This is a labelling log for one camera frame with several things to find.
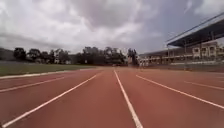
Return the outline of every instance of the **red running track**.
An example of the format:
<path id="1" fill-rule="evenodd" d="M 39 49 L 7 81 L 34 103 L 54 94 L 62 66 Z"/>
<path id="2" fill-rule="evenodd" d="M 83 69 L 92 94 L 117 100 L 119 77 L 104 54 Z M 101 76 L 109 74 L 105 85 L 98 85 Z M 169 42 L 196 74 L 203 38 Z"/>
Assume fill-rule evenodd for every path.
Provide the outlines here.
<path id="1" fill-rule="evenodd" d="M 0 122 L 4 128 L 223 128 L 222 77 L 104 68 L 1 79 Z"/>

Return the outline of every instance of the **window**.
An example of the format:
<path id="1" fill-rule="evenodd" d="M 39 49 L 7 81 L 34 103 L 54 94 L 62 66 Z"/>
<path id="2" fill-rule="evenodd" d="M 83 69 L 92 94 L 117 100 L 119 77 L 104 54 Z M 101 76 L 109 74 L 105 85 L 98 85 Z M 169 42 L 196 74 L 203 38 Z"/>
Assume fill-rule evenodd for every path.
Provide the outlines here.
<path id="1" fill-rule="evenodd" d="M 199 52 L 198 48 L 197 49 L 194 49 L 194 52 Z"/>
<path id="2" fill-rule="evenodd" d="M 202 51 L 202 52 L 206 52 L 206 48 L 202 48 L 201 51 Z"/>
<path id="3" fill-rule="evenodd" d="M 214 51 L 215 50 L 215 48 L 214 47 L 210 47 L 210 51 Z"/>

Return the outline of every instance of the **green grass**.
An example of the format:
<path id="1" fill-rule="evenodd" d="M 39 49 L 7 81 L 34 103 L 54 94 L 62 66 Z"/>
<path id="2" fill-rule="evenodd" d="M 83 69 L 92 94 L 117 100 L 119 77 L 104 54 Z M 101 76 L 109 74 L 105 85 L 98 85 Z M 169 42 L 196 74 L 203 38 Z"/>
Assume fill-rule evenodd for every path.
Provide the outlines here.
<path id="1" fill-rule="evenodd" d="M 0 63 L 0 76 L 55 72 L 64 70 L 77 70 L 93 67 L 94 66 L 6 62 L 6 63 Z"/>

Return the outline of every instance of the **sky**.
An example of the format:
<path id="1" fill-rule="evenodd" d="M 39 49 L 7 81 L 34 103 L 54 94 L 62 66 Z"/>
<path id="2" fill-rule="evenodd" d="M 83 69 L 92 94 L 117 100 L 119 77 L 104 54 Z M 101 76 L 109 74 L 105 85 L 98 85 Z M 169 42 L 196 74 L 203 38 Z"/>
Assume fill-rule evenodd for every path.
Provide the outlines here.
<path id="1" fill-rule="evenodd" d="M 0 0 L 0 47 L 153 52 L 223 7 L 224 0 Z"/>

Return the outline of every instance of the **grandstand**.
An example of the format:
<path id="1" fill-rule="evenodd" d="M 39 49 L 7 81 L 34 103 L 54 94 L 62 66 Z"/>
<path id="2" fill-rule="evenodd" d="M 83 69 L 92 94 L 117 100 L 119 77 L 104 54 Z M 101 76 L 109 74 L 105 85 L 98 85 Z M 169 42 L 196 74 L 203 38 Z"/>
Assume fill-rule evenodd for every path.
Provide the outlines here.
<path id="1" fill-rule="evenodd" d="M 167 40 L 167 50 L 139 55 L 139 63 L 140 66 L 220 63 L 224 60 L 223 37 L 224 13 L 221 13 Z"/>

